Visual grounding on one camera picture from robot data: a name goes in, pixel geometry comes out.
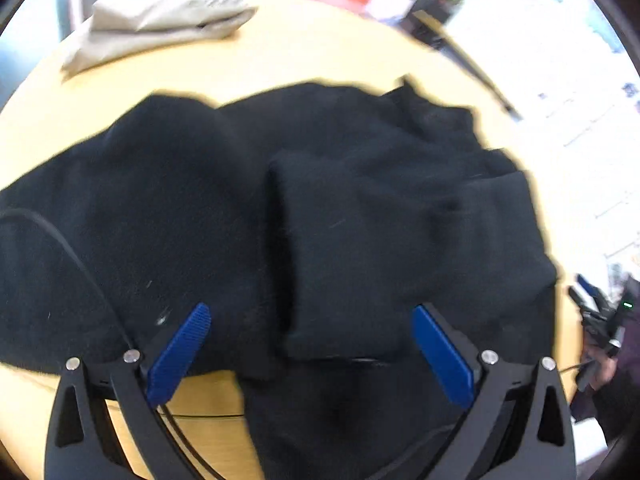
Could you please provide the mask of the person's right hand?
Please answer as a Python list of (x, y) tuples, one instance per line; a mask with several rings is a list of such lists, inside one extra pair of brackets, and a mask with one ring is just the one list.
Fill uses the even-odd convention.
[(599, 390), (608, 382), (610, 382), (616, 372), (617, 359), (615, 356), (608, 356), (608, 354), (593, 344), (585, 344), (586, 355), (597, 363), (596, 371), (590, 379), (590, 387), (593, 390)]

